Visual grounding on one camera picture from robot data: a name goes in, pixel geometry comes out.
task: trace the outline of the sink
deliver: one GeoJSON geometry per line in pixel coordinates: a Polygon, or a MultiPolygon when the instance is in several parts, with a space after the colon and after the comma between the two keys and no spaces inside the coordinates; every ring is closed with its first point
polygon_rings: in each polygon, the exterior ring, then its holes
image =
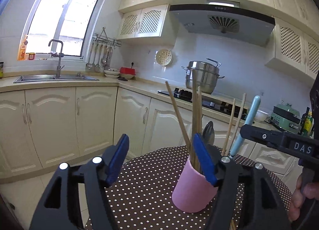
{"type": "Polygon", "coordinates": [[[22,75],[13,83],[23,82],[37,82],[37,81],[67,81],[67,80],[80,80],[80,81],[99,81],[99,79],[82,74],[62,74],[56,77],[54,74],[37,74],[37,75],[22,75]]]}

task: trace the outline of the utensil holder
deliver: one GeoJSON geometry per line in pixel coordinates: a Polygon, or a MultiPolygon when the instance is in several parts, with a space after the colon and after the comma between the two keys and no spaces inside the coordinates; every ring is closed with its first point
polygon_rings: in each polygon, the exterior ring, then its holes
{"type": "Polygon", "coordinates": [[[189,157],[172,193],[172,201],[180,210],[196,213],[203,210],[216,195],[218,188],[212,186],[205,176],[191,165],[189,157]]]}

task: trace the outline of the pot handle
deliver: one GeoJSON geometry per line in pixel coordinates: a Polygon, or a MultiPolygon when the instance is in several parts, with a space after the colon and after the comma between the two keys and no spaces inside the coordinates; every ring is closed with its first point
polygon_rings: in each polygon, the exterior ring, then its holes
{"type": "Polygon", "coordinates": [[[217,68],[221,66],[221,63],[219,63],[219,62],[217,62],[217,61],[215,61],[213,59],[207,58],[207,60],[215,62],[217,64],[217,68]]]}

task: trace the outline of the green appliance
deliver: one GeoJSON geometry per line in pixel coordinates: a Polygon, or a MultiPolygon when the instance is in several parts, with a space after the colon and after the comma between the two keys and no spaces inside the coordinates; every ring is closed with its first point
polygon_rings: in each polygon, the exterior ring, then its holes
{"type": "Polygon", "coordinates": [[[293,109],[290,103],[287,103],[286,105],[278,104],[274,106],[269,121],[279,130],[286,130],[297,134],[300,130],[299,116],[299,111],[293,109]]]}

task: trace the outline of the range hood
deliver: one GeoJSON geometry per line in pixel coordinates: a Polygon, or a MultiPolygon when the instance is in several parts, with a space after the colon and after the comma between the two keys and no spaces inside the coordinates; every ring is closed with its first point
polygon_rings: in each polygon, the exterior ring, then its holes
{"type": "Polygon", "coordinates": [[[188,32],[218,35],[265,46],[275,27],[273,17],[214,4],[171,5],[170,12],[188,32]]]}

